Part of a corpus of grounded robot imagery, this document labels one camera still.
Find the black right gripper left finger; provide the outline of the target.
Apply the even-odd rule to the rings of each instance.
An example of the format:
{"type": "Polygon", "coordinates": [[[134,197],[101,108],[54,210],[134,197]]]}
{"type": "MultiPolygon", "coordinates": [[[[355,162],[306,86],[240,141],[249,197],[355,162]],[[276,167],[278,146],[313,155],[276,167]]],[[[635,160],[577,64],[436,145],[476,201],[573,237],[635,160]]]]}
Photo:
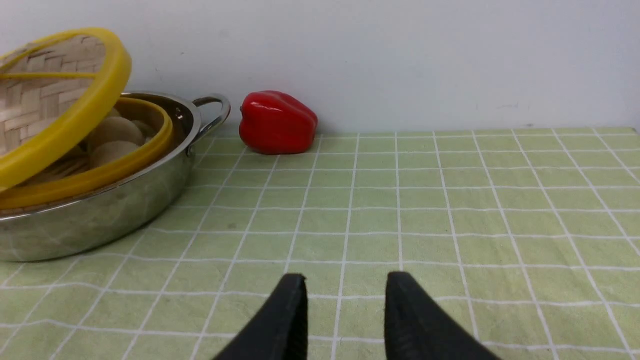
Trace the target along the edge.
{"type": "Polygon", "coordinates": [[[215,360],[306,360],[309,351],[306,278],[286,273],[265,303],[215,360]]]}

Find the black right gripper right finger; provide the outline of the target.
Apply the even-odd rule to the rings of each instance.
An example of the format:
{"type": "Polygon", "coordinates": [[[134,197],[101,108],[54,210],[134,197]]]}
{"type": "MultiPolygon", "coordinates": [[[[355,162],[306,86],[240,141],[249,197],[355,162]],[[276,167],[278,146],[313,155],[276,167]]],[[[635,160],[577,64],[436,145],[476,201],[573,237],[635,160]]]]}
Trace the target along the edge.
{"type": "Polygon", "coordinates": [[[384,303],[387,360],[498,360],[406,271],[387,275],[384,303]]]}

